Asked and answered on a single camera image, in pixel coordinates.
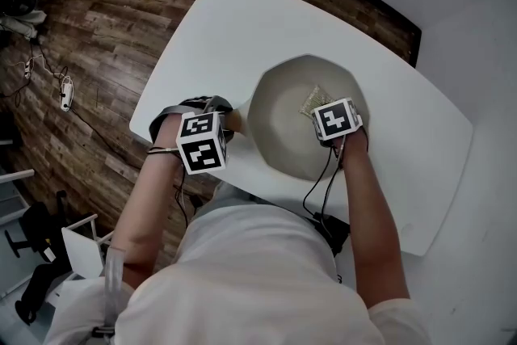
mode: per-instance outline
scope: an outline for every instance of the white chair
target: white chair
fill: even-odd
[[[74,280],[77,276],[84,279],[94,279],[99,277],[104,269],[103,258],[100,252],[102,244],[109,244],[113,232],[110,232],[103,238],[97,237],[95,228],[95,219],[98,216],[92,214],[86,219],[73,223],[68,227],[63,227],[61,232],[65,242],[66,254],[72,267],[72,273],[66,276],[61,282],[47,295],[46,301],[52,306],[57,307],[57,301],[60,297],[62,284],[68,280]],[[73,230],[79,226],[90,222],[93,238],[87,238],[81,234],[75,233]]]

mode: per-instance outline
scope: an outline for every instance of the person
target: person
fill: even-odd
[[[155,145],[174,148],[180,121],[168,116]],[[242,201],[239,190],[225,185],[188,226],[174,264],[153,275],[181,160],[149,155],[111,241],[125,251],[128,301],[111,340],[430,344],[423,315],[410,299],[397,229],[367,146],[359,130],[346,137],[343,151],[356,292],[338,283],[330,248],[306,219]],[[95,282],[58,305],[47,344],[87,343],[93,328],[103,325],[104,281]]]

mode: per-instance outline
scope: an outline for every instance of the white table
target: white table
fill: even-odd
[[[197,95],[220,95],[239,108],[265,71],[305,54],[354,75],[370,110],[370,157],[401,248],[424,255],[456,193],[472,125],[402,59],[301,0],[196,0],[160,57],[130,129],[149,141],[149,124],[164,107]],[[229,143],[228,167],[214,175],[300,213],[313,184],[271,169],[239,134]],[[327,183],[313,200],[323,199]],[[346,203],[340,173],[326,212],[348,221]]]

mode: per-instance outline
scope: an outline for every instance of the wooden floor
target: wooden floor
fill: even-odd
[[[96,212],[100,224],[112,229],[138,176],[147,143],[128,128],[132,112],[153,67],[176,27],[195,0],[41,0],[48,14],[39,41],[53,71],[64,65],[74,80],[74,110],[58,106],[57,80],[36,60],[32,82],[15,101],[2,99],[12,110],[23,136],[23,147],[2,153],[11,170],[33,168],[36,176],[23,181],[34,200],[54,208],[54,194],[66,190],[77,212]],[[362,0],[305,0],[357,27],[405,60],[413,34]],[[33,56],[40,55],[38,46]],[[31,56],[29,43],[13,35],[0,51],[0,89],[8,94],[23,84],[23,65]],[[217,181],[207,175],[187,180],[186,194],[209,200]],[[171,200],[165,247],[159,266],[174,256],[184,233],[183,216]],[[188,207],[189,216],[192,208]]]

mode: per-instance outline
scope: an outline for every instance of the white shirt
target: white shirt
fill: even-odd
[[[367,309],[336,276],[330,248],[305,220],[270,205],[219,208],[194,220],[176,263],[131,295],[114,343],[431,343],[411,300]],[[99,278],[58,305],[46,343],[69,343],[102,324]]]

